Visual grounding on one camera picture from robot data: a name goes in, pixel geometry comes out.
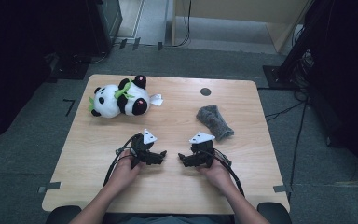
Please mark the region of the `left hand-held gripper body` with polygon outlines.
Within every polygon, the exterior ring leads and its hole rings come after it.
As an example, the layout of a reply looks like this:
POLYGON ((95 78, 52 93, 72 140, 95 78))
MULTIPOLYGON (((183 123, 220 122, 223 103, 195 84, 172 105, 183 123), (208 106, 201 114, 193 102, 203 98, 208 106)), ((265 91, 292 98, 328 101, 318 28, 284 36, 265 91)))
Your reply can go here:
POLYGON ((131 162, 131 167, 134 168, 139 162, 144 162, 147 157, 154 157, 155 153, 150 151, 150 148, 157 141, 150 131, 144 129, 143 133, 137 133, 131 140, 131 155, 134 159, 131 162))

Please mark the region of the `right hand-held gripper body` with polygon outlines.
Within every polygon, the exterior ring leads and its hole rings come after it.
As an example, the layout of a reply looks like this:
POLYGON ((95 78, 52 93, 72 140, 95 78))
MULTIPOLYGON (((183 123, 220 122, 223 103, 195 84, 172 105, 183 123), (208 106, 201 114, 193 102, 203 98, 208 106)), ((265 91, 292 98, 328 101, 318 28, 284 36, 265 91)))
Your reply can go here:
POLYGON ((214 135, 198 132, 193 136, 189 142, 191 143, 191 151, 193 152, 193 159, 200 162, 200 165, 205 164, 210 167, 213 163, 214 148, 213 140, 214 135))

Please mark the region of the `grey fuzzy sock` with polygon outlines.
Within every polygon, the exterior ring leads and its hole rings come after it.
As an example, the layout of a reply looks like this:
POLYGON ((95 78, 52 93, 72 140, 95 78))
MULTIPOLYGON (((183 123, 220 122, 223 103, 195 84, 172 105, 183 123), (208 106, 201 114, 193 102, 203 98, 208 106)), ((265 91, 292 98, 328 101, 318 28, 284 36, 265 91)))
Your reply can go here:
POLYGON ((234 131, 227 125, 216 105, 206 105, 199 109, 196 118, 205 125, 221 141, 234 134, 234 131))

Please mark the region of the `panda plush toy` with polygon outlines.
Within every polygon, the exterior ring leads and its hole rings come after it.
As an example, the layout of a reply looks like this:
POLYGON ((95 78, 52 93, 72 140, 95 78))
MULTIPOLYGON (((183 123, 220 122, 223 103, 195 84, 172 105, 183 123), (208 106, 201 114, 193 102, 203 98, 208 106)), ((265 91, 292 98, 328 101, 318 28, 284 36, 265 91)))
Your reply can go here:
POLYGON ((146 90, 147 79, 143 75, 124 78, 118 85, 108 84, 94 90, 89 98, 89 112, 94 117, 112 119, 119 114, 141 116, 153 104, 146 90))

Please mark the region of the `person's right hand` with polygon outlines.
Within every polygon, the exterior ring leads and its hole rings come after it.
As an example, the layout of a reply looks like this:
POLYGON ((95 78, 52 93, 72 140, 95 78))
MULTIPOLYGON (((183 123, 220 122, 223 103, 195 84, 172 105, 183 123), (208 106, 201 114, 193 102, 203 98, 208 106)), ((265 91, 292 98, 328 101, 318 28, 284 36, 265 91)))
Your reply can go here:
POLYGON ((217 159, 213 160, 213 163, 209 168, 200 166, 197 168, 197 171, 201 175, 204 175, 212 185, 217 187, 224 194, 235 187, 229 172, 217 159))

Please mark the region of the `person's left hand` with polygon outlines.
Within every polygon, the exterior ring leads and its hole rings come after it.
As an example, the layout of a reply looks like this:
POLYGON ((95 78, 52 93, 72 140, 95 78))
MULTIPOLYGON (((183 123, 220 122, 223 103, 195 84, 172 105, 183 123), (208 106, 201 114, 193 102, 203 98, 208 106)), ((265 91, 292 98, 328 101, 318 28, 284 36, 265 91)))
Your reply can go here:
POLYGON ((142 162, 132 167, 132 160, 133 156, 128 150, 120 154, 118 163, 116 164, 113 173, 111 174, 110 179, 106 184, 108 189, 111 190, 114 194, 119 194, 125 188, 127 188, 144 168, 145 165, 142 162))

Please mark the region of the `person's grey clothing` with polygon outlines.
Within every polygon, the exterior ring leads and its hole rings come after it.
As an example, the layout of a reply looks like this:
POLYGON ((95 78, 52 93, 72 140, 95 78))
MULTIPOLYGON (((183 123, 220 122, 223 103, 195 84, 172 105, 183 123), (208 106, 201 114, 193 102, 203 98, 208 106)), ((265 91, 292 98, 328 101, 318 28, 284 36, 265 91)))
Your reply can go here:
POLYGON ((108 213, 103 224, 235 224, 233 215, 108 213))

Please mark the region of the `black stand with base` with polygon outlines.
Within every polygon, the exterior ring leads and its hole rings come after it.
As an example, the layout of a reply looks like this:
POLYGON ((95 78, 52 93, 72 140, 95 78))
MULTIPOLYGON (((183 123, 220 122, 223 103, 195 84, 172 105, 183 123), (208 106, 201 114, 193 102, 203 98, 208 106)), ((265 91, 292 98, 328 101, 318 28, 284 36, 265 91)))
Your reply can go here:
POLYGON ((298 89, 295 83, 296 66, 300 63, 311 42, 315 41, 328 27, 328 14, 335 0, 316 0, 306 14, 305 28, 297 42, 280 66, 263 66, 268 87, 273 90, 298 89))

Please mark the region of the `black cabinet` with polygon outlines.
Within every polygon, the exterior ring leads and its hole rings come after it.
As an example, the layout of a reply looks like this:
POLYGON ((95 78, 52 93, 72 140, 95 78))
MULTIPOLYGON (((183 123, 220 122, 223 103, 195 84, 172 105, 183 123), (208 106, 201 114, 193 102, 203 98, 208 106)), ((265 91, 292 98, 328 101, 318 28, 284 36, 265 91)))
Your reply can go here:
POLYGON ((109 53, 122 23, 118 0, 87 0, 90 21, 91 41, 89 53, 102 55, 109 53))

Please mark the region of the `black stand base plate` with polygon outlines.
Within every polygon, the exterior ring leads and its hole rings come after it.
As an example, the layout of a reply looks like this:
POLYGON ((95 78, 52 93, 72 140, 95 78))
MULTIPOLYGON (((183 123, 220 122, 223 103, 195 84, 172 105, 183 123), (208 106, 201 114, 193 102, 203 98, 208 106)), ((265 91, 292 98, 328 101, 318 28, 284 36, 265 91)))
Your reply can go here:
POLYGON ((79 62, 73 56, 59 56, 50 77, 52 79, 81 80, 86 75, 88 68, 88 63, 79 62))

